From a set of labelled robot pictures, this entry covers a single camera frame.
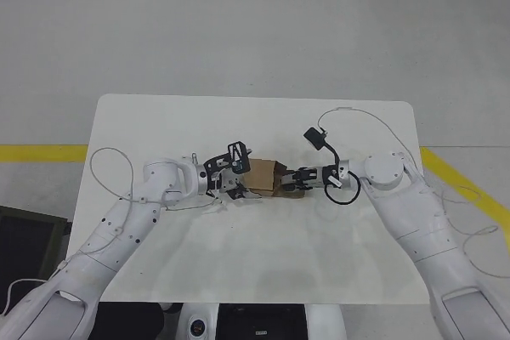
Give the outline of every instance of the brown cardboard box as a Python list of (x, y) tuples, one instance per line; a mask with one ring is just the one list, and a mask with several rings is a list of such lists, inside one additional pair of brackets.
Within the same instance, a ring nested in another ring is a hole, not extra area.
[(244, 181), (251, 192), (266, 197), (304, 197), (304, 191), (285, 192), (281, 188), (281, 177), (287, 173), (285, 165), (278, 161), (251, 158), (249, 165), (251, 170), (244, 173)]

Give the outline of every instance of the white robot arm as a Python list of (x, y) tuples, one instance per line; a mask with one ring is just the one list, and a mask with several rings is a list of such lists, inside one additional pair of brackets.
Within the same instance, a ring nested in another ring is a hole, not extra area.
[[(5, 317), (0, 315), (0, 339), (87, 339), (104, 290), (157, 224), (161, 208), (237, 180), (238, 174), (249, 171), (248, 153), (237, 142), (229, 145), (229, 154), (203, 166), (170, 159), (146, 163), (144, 182), (133, 188), (132, 197), (129, 193), (117, 200), (66, 266)], [(226, 192), (233, 199), (249, 193), (239, 180)]]
[[(340, 161), (324, 133), (311, 128), (304, 136), (316, 149), (328, 148), (335, 163), (289, 173), (282, 179), (284, 190), (322, 187), (332, 199), (327, 187), (357, 190), (358, 195), (360, 184), (389, 234), (416, 265), (444, 339), (510, 340), (510, 302), (499, 298), (474, 272), (454, 241), (439, 198), (408, 157), (389, 152), (364, 161)], [(404, 173), (409, 185), (384, 194), (403, 182)]]

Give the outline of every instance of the floor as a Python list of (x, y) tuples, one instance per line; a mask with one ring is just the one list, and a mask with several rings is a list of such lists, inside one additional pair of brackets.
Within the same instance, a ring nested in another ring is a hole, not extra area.
[[(87, 144), (107, 93), (408, 101), (420, 145), (510, 209), (510, 0), (0, 0), (0, 144)], [(0, 204), (72, 218), (81, 175), (0, 163)], [(473, 243), (510, 274), (502, 235)], [(352, 339), (439, 339), (424, 305), (346, 309)]]

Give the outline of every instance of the yellow floor stripe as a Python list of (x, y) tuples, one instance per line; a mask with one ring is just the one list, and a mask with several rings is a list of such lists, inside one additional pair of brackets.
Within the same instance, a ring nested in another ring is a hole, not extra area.
[(85, 162), (87, 145), (0, 145), (0, 162)]
[(449, 185), (460, 185), (467, 187), (481, 194), (481, 199), (479, 199), (478, 196), (471, 190), (452, 186), (458, 194), (471, 201), (478, 209), (480, 209), (501, 226), (502, 232), (504, 233), (504, 240), (507, 243), (508, 253), (510, 255), (510, 211), (506, 209), (501, 203), (495, 201), (495, 199), (493, 199), (491, 196), (487, 195), (476, 184), (463, 176), (452, 166), (436, 156), (428, 148), (422, 147), (421, 153), (423, 167), (440, 177), (440, 179), (442, 179), (444, 182)]
[[(87, 149), (87, 145), (0, 145), (0, 162), (85, 162)], [(501, 226), (510, 255), (510, 211), (428, 148), (422, 147), (421, 154), (423, 166), (444, 182), (468, 187), (481, 194), (481, 199), (477, 200), (472, 191), (454, 186), (459, 194), (474, 202)]]

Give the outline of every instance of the white tabletop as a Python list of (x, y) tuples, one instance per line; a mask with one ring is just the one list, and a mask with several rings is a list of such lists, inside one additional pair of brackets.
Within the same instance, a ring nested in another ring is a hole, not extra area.
[[(353, 106), (383, 119), (421, 164), (413, 109), (405, 102), (107, 94), (99, 100), (88, 158), (113, 146), (131, 158), (137, 181), (145, 161), (200, 162), (240, 140), (252, 157), (288, 167), (332, 163), (303, 138), (319, 115)], [(341, 158), (402, 150), (377, 120), (332, 112), (322, 120)], [(95, 171), (113, 190), (128, 189), (127, 163), (102, 152)], [(338, 199), (352, 193), (333, 192)], [(209, 200), (201, 197), (186, 206)], [(115, 198), (83, 171), (68, 253), (91, 234)], [(410, 259), (362, 193), (348, 207), (321, 190), (302, 200), (227, 201), (225, 207), (161, 213), (159, 224), (105, 291), (103, 301), (230, 303), (427, 303)]]

